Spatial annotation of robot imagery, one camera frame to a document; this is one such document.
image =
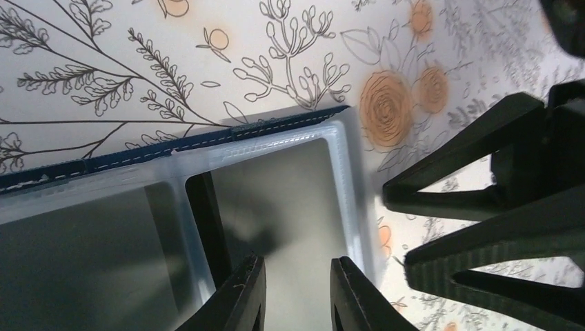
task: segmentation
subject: floral pattern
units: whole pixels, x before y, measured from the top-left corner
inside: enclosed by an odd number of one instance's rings
[[[341,103],[359,112],[377,192],[505,95],[544,99],[552,85],[585,77],[585,61],[558,48],[537,0],[226,3],[0,1],[0,173]],[[433,189],[489,185],[487,160]],[[381,291],[420,330],[532,330],[406,285],[404,255],[469,222],[396,214],[380,201],[376,216]],[[582,279],[565,258],[484,271]]]

